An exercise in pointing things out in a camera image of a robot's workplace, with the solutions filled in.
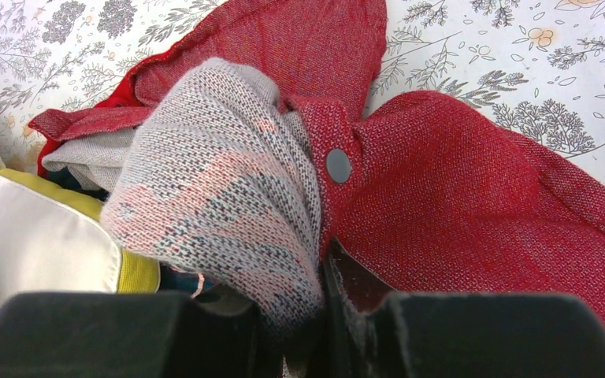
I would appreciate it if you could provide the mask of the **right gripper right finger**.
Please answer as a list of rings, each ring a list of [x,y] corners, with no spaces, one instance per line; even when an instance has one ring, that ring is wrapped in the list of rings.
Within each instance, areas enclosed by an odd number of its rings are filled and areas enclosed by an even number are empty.
[[[605,377],[605,327],[579,298],[397,291],[338,241],[322,276],[312,377]]]

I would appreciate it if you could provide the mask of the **floral tablecloth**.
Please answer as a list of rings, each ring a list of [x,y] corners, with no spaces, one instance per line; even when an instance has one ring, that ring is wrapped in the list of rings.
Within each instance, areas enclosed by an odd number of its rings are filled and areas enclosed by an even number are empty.
[[[216,1],[0,1],[0,155],[35,170],[28,122],[107,98]],[[436,90],[582,167],[605,185],[605,1],[390,1],[367,110]]]

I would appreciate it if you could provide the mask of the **white pillow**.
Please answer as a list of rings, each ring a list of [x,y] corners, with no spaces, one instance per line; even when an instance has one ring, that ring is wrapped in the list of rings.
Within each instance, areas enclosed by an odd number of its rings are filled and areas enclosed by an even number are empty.
[[[28,291],[157,291],[159,264],[121,249],[98,224],[101,208],[0,158],[0,307]]]

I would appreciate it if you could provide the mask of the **red printed pillowcase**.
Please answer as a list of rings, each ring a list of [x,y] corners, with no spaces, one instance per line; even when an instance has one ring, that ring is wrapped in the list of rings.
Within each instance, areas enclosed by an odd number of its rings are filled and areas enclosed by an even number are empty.
[[[31,122],[51,158],[132,137],[102,209],[126,250],[234,287],[269,343],[324,305],[332,239],[401,291],[553,291],[605,324],[605,187],[435,91],[367,117],[382,1],[228,1],[98,105]]]

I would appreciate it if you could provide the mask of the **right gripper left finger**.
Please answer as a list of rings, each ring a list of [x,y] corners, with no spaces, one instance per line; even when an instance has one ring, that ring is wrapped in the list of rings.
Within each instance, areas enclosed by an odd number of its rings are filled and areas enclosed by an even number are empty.
[[[223,286],[192,298],[26,293],[0,308],[0,377],[279,377],[258,310]]]

